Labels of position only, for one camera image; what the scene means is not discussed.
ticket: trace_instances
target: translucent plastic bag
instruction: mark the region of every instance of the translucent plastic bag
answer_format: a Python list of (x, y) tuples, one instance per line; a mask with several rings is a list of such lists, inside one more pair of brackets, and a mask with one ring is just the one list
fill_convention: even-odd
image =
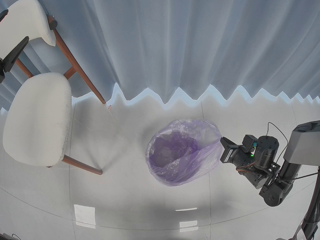
[(219, 163), (218, 127), (205, 119), (174, 120), (155, 134), (146, 149), (150, 173), (167, 186), (191, 182)]

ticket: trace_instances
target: white chair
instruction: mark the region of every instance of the white chair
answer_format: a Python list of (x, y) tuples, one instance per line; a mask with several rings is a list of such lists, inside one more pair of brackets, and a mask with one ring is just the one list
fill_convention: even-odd
[[(0, 24), (0, 58), (5, 58), (26, 36), (29, 36), (29, 40), (42, 38), (51, 46), (57, 44), (72, 65), (64, 76), (69, 79), (74, 73), (78, 72), (98, 99), (103, 104), (106, 103), (55, 29), (58, 23), (52, 16), (45, 14), (38, 0), (18, 0), (8, 10), (8, 15), (5, 16)], [(16, 64), (29, 78), (33, 77), (33, 74), (21, 60), (17, 59)]]
[(71, 116), (71, 87), (59, 73), (29, 78), (18, 90), (3, 130), (3, 147), (18, 162), (51, 167), (62, 161), (101, 175), (65, 155)]

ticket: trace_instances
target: wooden chair frame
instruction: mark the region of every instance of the wooden chair frame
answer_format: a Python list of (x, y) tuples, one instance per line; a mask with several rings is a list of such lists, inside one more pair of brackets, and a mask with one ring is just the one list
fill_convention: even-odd
[[(98, 97), (98, 99), (105, 104), (106, 101), (102, 97), (102, 95), (99, 93), (97, 88), (93, 85), (93, 83), (90, 81), (90, 79), (87, 77), (86, 73), (83, 71), (81, 66), (78, 64), (77, 60), (74, 58), (72, 53), (70, 52), (69, 48), (65, 44), (65, 42), (62, 40), (61, 36), (59, 35), (58, 31), (56, 30), (57, 22), (52, 16), (47, 15), (48, 18), (48, 24), (50, 27), (50, 30), (53, 30), (54, 35), (56, 36), (56, 44), (62, 51), (62, 53), (66, 56), (66, 58), (71, 63), (71, 68), (69, 68), (66, 73), (64, 73), (64, 76), (69, 79), (74, 73), (78, 72), (78, 74), (81, 76), (81, 78), (86, 82), (86, 84), (90, 87), (90, 89), (93, 91), (93, 93)], [(28, 76), (28, 78), (33, 77), (33, 74), (27, 69), (27, 67), (21, 62), (20, 59), (16, 60), (16, 64), (19, 66), (19, 68)], [(102, 170), (96, 169), (94, 167), (91, 167), (85, 163), (82, 163), (78, 160), (75, 160), (67, 155), (64, 155), (62, 162), (65, 162), (67, 164), (70, 164), (72, 166), (84, 169), (86, 171), (92, 172), (94, 174), (102, 175)]]

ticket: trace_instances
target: gray floor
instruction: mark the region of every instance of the gray floor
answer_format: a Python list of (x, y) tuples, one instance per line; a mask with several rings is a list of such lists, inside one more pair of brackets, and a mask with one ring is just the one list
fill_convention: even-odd
[[(28, 166), (1, 146), (0, 232), (21, 240), (292, 237), (308, 208), (315, 176), (297, 180), (288, 198), (271, 208), (231, 164), (219, 164), (177, 187), (161, 185), (149, 173), (146, 146), (174, 119), (210, 119), (223, 136), (241, 143), (245, 134), (265, 135), (268, 121), (289, 138), (297, 124), (320, 117), (318, 100), (268, 99), (262, 92), (251, 99), (236, 91), (222, 106), (215, 95), (207, 92), (192, 106), (180, 98), (165, 107), (151, 95), (133, 105), (115, 95), (110, 110), (92, 94), (74, 98), (66, 154), (103, 174), (63, 162), (50, 169)], [(1, 134), (6, 114), (0, 113)], [(285, 139), (275, 128), (269, 134), (280, 142), (279, 155)], [(303, 166), (299, 175), (315, 171)]]

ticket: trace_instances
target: curtain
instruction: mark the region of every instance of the curtain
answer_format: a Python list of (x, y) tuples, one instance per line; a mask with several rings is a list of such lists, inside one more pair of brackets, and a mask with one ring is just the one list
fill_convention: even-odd
[[(4, 10), (17, 0), (0, 0)], [(115, 83), (130, 100), (150, 88), (167, 103), (180, 87), (197, 99), (213, 85), (289, 98), (320, 93), (320, 0), (39, 0), (99, 92)], [(32, 40), (20, 59), (33, 74), (64, 73), (57, 47)], [(10, 107), (26, 80), (14, 67), (0, 84)], [(73, 96), (90, 90), (78, 76)]]

